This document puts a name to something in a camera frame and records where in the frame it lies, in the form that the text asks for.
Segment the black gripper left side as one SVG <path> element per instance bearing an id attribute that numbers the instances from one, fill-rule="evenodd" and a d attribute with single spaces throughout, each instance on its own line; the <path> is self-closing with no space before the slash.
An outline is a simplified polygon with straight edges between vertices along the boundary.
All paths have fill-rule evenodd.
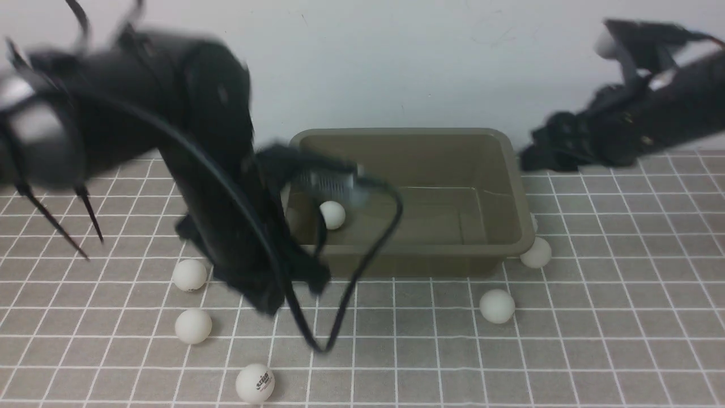
<path id="1" fill-rule="evenodd" d="M 275 245 L 282 256 L 282 266 L 293 282 L 305 282 L 308 289 L 319 295 L 331 280 L 329 267 L 305 250 L 292 237 L 288 227 L 272 232 Z M 243 295 L 259 313 L 275 315 L 285 302 L 285 293 L 275 281 L 267 254 L 253 232 L 234 235 L 233 255 L 241 256 L 241 263 L 220 266 L 214 263 L 214 277 Z"/>

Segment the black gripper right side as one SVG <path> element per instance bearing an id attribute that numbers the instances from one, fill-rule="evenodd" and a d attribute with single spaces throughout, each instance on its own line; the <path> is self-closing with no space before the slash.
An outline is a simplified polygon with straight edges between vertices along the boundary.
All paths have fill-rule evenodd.
<path id="1" fill-rule="evenodd" d="M 518 157 L 523 172 L 574 173 L 585 166 L 629 167 L 629 158 L 607 158 L 596 151 L 585 121 L 567 112 L 553 114 L 531 131 L 531 142 Z"/>

